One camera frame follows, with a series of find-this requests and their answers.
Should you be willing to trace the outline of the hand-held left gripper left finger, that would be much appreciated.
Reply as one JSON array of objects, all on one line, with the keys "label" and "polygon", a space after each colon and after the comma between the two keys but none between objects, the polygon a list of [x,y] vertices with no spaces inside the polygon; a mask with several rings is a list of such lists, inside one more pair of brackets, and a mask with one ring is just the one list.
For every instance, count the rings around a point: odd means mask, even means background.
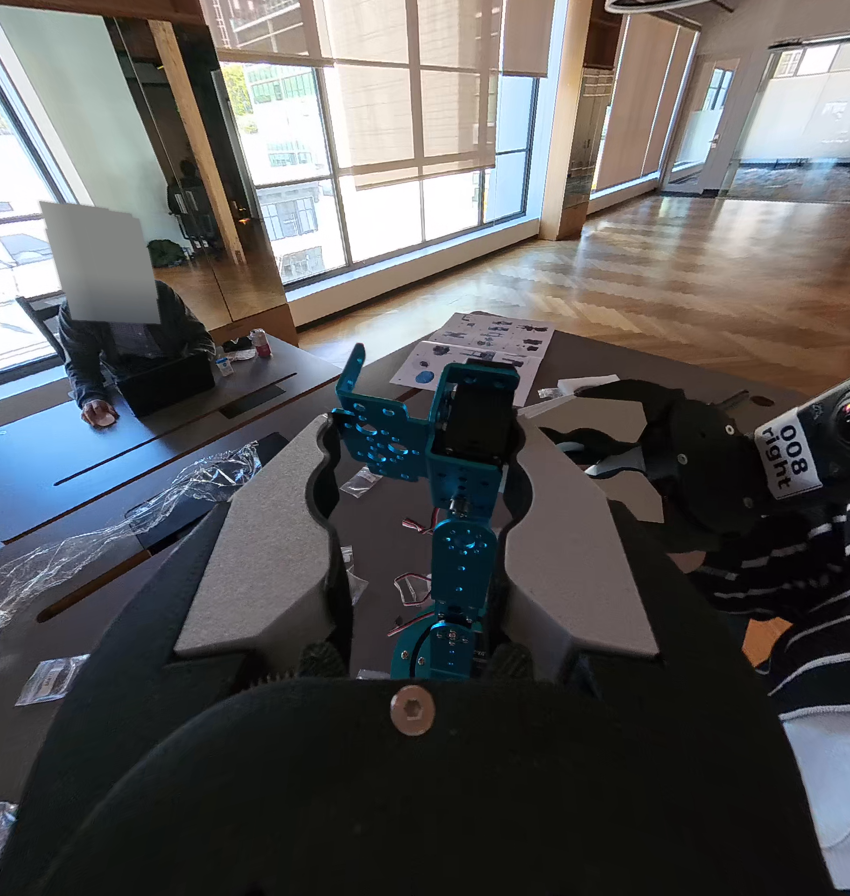
[{"label": "hand-held left gripper left finger", "polygon": [[242,652],[274,674],[324,656],[349,673],[350,584],[330,522],[341,438],[315,417],[231,500],[175,643],[180,658]]}]

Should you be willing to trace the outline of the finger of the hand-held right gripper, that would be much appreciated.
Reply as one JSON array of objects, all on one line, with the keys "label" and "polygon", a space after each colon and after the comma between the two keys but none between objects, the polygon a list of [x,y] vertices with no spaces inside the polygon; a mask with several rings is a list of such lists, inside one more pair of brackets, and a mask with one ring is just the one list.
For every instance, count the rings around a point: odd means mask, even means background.
[{"label": "finger of the hand-held right gripper", "polygon": [[643,424],[636,430],[634,438],[624,439],[596,427],[560,430],[539,425],[539,430],[587,476],[608,479],[622,472],[634,472],[652,482],[641,441],[645,429]]},{"label": "finger of the hand-held right gripper", "polygon": [[619,379],[580,388],[576,397],[637,402],[643,408],[646,423],[654,426],[663,422],[669,415],[670,408],[677,403],[677,389],[638,379]]}]

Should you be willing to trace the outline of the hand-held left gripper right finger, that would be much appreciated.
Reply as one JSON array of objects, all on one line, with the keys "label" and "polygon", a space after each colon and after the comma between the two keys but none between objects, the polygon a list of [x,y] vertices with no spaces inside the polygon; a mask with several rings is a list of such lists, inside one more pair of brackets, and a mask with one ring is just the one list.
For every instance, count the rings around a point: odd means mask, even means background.
[{"label": "hand-held left gripper right finger", "polygon": [[536,421],[517,426],[503,494],[501,631],[529,651],[537,679],[565,679],[581,651],[655,659],[608,500]]}]

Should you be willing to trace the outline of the blue toy robot arm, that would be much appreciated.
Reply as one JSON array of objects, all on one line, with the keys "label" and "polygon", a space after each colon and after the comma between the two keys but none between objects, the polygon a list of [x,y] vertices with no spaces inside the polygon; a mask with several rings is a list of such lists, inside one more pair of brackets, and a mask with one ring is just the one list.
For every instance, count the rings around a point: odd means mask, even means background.
[{"label": "blue toy robot arm", "polygon": [[431,511],[422,525],[401,526],[434,536],[428,573],[404,573],[394,580],[404,609],[388,632],[393,644],[389,677],[411,681],[466,681],[486,676],[496,647],[489,631],[489,598],[498,559],[498,538],[486,521],[453,503],[445,519]]}]

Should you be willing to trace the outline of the blue bracket with black servo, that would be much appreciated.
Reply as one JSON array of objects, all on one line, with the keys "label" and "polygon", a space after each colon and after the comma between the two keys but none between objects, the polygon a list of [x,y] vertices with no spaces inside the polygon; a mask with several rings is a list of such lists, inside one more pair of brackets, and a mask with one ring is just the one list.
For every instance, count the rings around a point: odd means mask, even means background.
[{"label": "blue bracket with black servo", "polygon": [[432,505],[454,517],[490,521],[515,446],[516,368],[471,359],[448,364],[421,420],[403,402],[356,392],[364,362],[358,343],[336,384],[332,416],[349,453],[374,475],[426,479]]}]

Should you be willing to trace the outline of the long dark desk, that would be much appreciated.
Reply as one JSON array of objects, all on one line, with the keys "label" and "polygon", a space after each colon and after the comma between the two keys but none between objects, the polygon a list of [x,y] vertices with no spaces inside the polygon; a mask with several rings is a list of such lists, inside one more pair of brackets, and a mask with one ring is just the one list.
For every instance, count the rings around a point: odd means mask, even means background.
[{"label": "long dark desk", "polygon": [[217,442],[333,382],[334,364],[269,337],[272,356],[239,364],[216,386],[140,420],[115,394],[117,423],[94,429],[72,401],[0,426],[0,540],[51,521]]}]

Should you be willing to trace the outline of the crumpled clear plastic wrap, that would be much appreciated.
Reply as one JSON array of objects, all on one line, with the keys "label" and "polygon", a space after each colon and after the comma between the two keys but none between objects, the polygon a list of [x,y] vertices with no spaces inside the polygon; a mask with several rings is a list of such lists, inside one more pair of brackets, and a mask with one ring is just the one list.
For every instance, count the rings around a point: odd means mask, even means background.
[{"label": "crumpled clear plastic wrap", "polygon": [[258,442],[213,454],[183,468],[157,496],[101,530],[38,546],[0,566],[0,633],[21,607],[71,581],[115,545],[145,535],[170,517],[184,499],[228,502],[262,468]]}]

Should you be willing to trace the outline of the printed instruction sheet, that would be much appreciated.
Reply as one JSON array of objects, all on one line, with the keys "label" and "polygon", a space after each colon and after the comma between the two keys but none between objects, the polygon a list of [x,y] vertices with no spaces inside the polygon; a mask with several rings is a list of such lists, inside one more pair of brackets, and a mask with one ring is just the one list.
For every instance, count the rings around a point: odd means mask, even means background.
[{"label": "printed instruction sheet", "polygon": [[415,345],[390,382],[435,391],[448,364],[468,360],[508,364],[519,374],[514,406],[521,408],[554,333],[555,326],[549,322],[457,313]]}]

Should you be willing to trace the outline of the black laptop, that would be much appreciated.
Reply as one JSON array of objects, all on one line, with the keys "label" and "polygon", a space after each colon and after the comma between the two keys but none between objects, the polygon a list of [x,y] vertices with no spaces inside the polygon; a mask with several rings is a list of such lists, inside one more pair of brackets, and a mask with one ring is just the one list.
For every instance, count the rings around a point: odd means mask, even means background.
[{"label": "black laptop", "polygon": [[117,381],[117,389],[138,419],[147,418],[216,386],[206,355],[191,353]]}]

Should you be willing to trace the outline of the black office chair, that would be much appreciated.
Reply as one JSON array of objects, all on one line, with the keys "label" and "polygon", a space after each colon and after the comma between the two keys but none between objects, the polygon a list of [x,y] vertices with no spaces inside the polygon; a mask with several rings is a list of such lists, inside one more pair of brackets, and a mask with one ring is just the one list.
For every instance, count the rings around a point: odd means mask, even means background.
[{"label": "black office chair", "polygon": [[59,290],[37,297],[16,296],[14,300],[64,363],[66,353],[60,341],[58,321],[64,294]]}]

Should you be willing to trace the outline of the person's white undershirt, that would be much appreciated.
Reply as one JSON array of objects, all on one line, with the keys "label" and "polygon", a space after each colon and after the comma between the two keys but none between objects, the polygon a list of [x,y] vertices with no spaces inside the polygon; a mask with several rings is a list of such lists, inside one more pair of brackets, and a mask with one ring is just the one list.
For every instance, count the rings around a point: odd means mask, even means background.
[{"label": "person's white undershirt", "polygon": [[838,890],[850,890],[850,706],[780,716],[800,768],[822,856]]}]

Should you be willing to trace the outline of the white ceiling lamp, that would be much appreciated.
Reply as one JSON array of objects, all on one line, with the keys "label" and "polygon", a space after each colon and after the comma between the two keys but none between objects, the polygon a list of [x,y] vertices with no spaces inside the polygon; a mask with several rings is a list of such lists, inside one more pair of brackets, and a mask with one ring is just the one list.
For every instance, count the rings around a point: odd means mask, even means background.
[{"label": "white ceiling lamp", "polygon": [[714,1],[605,1],[604,9],[607,13],[618,15],[660,14],[671,13],[707,3],[714,3]]}]

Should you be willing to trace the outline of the wooden pillar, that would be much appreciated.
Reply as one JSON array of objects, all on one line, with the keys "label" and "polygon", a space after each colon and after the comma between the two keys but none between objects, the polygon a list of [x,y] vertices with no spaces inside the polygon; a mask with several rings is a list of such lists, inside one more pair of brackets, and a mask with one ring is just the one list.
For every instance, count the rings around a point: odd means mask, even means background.
[{"label": "wooden pillar", "polygon": [[239,232],[173,25],[169,21],[160,20],[149,20],[148,25],[155,46],[160,53],[188,141],[194,152],[195,162],[204,182],[222,242],[231,262],[238,266],[245,265],[246,256]]}]

